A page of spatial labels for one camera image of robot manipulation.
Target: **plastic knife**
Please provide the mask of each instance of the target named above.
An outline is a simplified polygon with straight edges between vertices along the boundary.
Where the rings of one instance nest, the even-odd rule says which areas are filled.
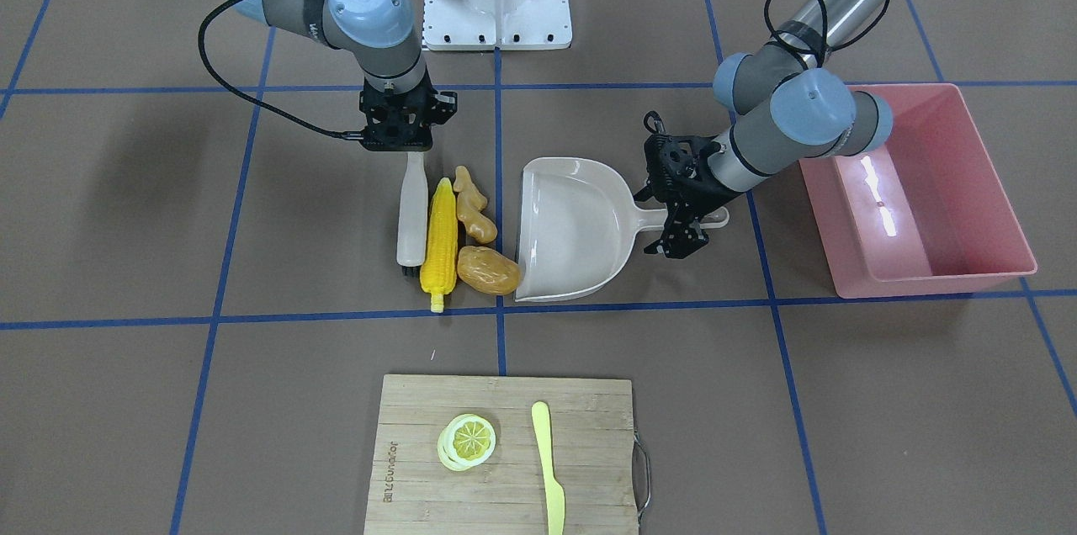
[[[546,530],[548,535],[564,533],[564,489],[554,478],[554,442],[549,428],[549,406],[540,400],[531,405],[531,424],[538,442],[538,460],[546,487]]]

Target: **pink plastic bin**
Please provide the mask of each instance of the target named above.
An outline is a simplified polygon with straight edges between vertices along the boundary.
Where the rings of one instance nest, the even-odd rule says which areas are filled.
[[[969,293],[1034,274],[957,86],[852,89],[890,102],[893,136],[865,155],[800,160],[839,296]]]

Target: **metal handle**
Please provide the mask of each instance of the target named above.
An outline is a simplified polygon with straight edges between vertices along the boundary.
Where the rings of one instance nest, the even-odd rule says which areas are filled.
[[[647,453],[647,448],[643,445],[643,439],[640,438],[640,431],[634,431],[634,445],[632,448],[633,454],[635,450],[640,450],[640,454],[643,455],[643,478],[644,482],[647,484],[647,495],[643,499],[643,505],[640,505],[639,499],[635,501],[635,521],[639,525],[643,526],[643,512],[647,511],[647,506],[651,505],[651,455]]]

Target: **corn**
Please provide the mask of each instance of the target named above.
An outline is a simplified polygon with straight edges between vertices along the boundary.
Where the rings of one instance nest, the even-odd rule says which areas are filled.
[[[419,270],[419,283],[430,294],[430,311],[445,311],[445,296],[457,286],[457,197],[452,183],[443,178],[430,205],[426,261]]]

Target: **wooden cutting board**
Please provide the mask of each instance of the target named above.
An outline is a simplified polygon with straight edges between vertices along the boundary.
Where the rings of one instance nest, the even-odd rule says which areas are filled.
[[[366,535],[546,535],[531,405],[549,405],[564,535],[639,535],[632,491],[632,382],[554,378],[386,376],[366,505]],[[480,466],[437,459],[460,413],[493,424]]]

